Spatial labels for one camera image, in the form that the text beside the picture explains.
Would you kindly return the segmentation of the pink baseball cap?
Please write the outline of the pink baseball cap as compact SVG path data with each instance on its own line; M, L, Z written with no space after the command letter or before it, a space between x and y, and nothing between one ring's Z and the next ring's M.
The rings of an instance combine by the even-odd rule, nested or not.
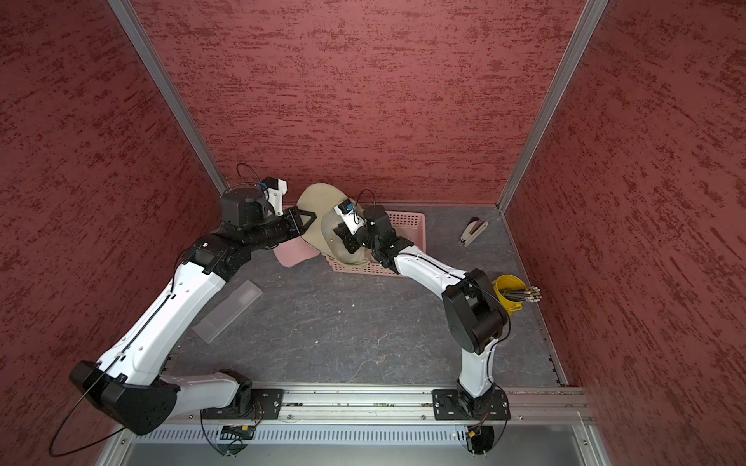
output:
M321 253L303 238L293 238L273 249L278 262L285 268L295 267L301 262L319 256Z

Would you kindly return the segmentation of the beige baseball cap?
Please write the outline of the beige baseball cap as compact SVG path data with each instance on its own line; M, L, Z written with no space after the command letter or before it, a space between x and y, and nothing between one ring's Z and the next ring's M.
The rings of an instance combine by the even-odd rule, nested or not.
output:
M334 208L349 197L331 184L311 184L304 190L297 201L301 211L312 212L316 219L308 227L302 238L327 258L335 260L345 267L361 267L369 264L363 248L352 254L345 248L342 239L333 231L340 224L345 226Z

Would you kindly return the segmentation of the pink plastic basket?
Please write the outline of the pink plastic basket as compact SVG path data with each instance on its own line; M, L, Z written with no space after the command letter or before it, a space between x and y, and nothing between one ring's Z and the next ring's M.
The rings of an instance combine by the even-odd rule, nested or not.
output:
M427 250L427 233L425 232L425 215L414 212L388 211L392 227L398 236L412 241L420 250ZM370 252L365 252L367 263L363 265L344 265L332 257L326 261L331 270L337 273L357 274L367 276L394 277L396 274L375 262Z

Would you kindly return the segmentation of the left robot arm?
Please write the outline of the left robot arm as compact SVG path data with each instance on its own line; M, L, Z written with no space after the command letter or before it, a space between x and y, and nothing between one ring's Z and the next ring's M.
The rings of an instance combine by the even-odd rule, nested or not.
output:
M284 208L286 191L284 181L267 178L221 196L219 228L179 256L169 284L118 343L97 361L81 361L72 370L71 382L93 407L136 435L194 411L250 415L248 378L232 370L173 377L163 369L203 307L256 250L298 238L316 221L313 212Z

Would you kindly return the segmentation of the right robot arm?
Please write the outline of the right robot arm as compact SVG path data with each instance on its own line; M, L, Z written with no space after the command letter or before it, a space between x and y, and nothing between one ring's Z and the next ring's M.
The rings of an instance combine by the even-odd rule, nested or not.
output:
M384 207L358 211L350 200L333 208L333 236L349 252L369 251L382 267L422 285L441 299L448 328L462 349L457 392L460 409L482 415L497 399L493 354L509 326L510 316L499 302L488 275L450 267L428 256L396 233Z

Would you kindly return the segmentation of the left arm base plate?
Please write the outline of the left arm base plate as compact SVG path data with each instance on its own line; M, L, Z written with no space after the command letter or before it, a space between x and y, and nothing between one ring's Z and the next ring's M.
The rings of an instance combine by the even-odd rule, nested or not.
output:
M222 408L201 411L203 419L241 419L241 421L275 421L279 417L284 392L279 388L250 388L240 390L233 400Z

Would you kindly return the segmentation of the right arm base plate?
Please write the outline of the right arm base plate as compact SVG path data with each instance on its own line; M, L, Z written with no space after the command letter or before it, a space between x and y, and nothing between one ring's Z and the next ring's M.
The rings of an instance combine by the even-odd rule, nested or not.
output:
M431 395L437 421L510 421L512 417L507 395L499 388L477 398L460 389L435 389Z

